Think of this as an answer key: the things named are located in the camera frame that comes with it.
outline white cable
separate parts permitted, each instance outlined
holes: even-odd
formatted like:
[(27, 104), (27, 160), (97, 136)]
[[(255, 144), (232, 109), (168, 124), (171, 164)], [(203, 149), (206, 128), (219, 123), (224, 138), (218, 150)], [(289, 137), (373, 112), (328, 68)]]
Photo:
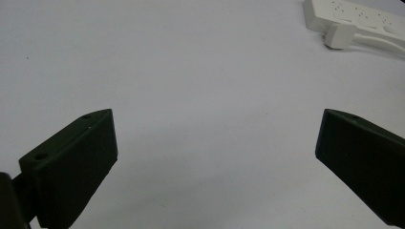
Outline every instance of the white cable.
[(355, 34), (353, 42), (364, 44), (364, 45), (369, 45), (369, 46), (374, 46), (380, 49), (388, 50), (388, 51), (393, 51), (397, 52), (400, 54), (405, 54), (405, 49), (396, 45), (393, 42), (390, 42), (388, 40), (384, 40), (381, 38), (377, 37), (372, 37), (372, 36), (364, 36), (361, 34)]

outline white table surface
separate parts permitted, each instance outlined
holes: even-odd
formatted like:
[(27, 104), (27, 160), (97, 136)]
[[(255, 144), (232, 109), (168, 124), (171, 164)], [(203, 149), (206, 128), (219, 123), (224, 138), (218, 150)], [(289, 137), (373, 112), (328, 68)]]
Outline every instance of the white table surface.
[(302, 4), (1, 1), (0, 171), (112, 108), (118, 162), (72, 228), (391, 228), (314, 149), (325, 108), (405, 136), (405, 58), (328, 50)]

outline screw hole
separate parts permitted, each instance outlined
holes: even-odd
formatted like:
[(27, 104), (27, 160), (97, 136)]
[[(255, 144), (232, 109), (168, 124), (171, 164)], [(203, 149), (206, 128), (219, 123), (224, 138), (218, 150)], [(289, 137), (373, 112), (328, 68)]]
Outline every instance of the screw hole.
[(47, 154), (39, 154), (39, 155), (35, 156), (35, 159), (36, 159), (36, 160), (43, 160), (43, 159), (45, 159), (47, 156), (48, 156)]

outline power cord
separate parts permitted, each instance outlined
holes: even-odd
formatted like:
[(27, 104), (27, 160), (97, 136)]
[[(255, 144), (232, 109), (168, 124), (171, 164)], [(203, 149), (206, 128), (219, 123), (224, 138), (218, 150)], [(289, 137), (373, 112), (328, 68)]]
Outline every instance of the power cord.
[(377, 47), (379, 49), (405, 54), (405, 49), (395, 43), (372, 36), (356, 33), (357, 27), (353, 24), (334, 23), (330, 26), (325, 37), (325, 45), (332, 49), (345, 50), (352, 42)]

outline power strip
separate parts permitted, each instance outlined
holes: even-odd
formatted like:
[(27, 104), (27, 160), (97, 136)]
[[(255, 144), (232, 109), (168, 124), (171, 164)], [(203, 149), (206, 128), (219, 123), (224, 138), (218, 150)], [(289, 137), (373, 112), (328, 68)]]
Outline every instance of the power strip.
[(405, 49), (405, 17), (344, 0), (306, 0), (304, 14), (307, 28), (312, 31), (326, 34), (332, 25), (352, 25), (356, 26), (356, 37), (366, 37), (354, 42), (385, 50), (394, 47), (402, 53)]

